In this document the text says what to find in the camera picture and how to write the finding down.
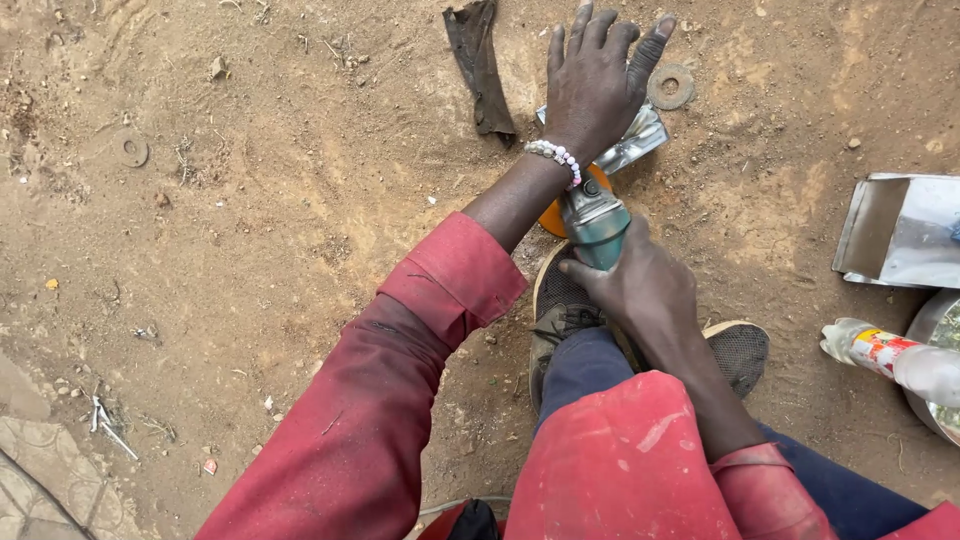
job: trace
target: bottle label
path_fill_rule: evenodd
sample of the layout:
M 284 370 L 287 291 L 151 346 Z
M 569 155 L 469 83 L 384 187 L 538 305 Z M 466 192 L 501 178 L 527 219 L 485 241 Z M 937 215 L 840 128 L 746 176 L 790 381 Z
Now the bottle label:
M 853 339 L 850 356 L 861 366 L 894 380 L 897 356 L 914 345 L 920 343 L 881 329 L 870 329 Z

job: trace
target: dirt ground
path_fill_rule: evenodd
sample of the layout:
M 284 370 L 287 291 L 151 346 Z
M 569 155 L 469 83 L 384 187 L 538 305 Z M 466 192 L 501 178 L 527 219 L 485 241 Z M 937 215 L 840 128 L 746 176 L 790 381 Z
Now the dirt ground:
M 156 537 L 197 530 L 392 266 L 520 152 L 472 128 L 446 2 L 266 2 L 0 6 L 0 352 Z M 521 140 L 545 99 L 543 30 L 575 4 L 500 4 L 494 43 Z M 697 98 L 664 112 L 672 140 L 612 181 L 693 267 L 702 323 L 770 332 L 751 412 L 918 503 L 960 502 L 960 449 L 897 388 L 817 346 L 840 316 L 904 331 L 928 297 L 829 267 L 858 179 L 960 171 L 960 5 L 615 7 L 643 26 L 683 21 L 664 59 L 693 70 Z M 210 81 L 218 56 L 228 77 Z M 143 166 L 114 155 L 125 126 L 149 144 Z M 527 235 L 515 259 L 528 278 L 555 242 Z M 532 325 L 528 293 L 489 330 L 495 344 L 481 332 L 447 363 L 424 507 L 512 493 L 535 421 Z M 98 381 L 139 463 L 87 432 L 86 398 L 58 392 Z M 207 450 L 215 477 L 198 472 Z

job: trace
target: plastic bottle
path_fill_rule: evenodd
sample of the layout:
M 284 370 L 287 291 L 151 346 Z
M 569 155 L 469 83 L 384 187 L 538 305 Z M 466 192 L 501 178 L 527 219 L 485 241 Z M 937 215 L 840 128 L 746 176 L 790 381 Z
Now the plastic bottle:
M 837 361 L 875 371 L 936 405 L 960 406 L 960 353 L 849 317 L 821 332 L 820 348 Z

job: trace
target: red long-sleeve shirt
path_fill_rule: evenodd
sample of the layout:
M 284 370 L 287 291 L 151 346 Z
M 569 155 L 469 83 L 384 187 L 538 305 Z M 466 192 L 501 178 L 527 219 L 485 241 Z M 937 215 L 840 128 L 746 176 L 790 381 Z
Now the red long-sleeve shirt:
M 402 538 L 418 517 L 420 452 L 444 361 L 526 286 L 486 231 L 450 215 L 343 328 L 197 538 Z M 958 514 L 941 505 L 890 537 L 956 537 Z M 773 446 L 708 466 L 683 385 L 651 372 L 543 423 L 506 528 L 518 539 L 638 536 L 833 534 Z

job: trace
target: beaded bracelet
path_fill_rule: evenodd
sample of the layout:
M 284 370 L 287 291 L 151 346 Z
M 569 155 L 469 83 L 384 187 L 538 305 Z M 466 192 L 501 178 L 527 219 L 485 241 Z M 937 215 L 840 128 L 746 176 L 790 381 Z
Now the beaded bracelet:
M 567 152 L 563 146 L 557 146 L 545 140 L 535 140 L 524 144 L 523 151 L 550 158 L 560 165 L 569 165 L 570 170 L 573 171 L 573 182 L 566 187 L 567 191 L 580 184 L 580 163 L 578 163 L 573 156 L 570 156 L 570 153 Z

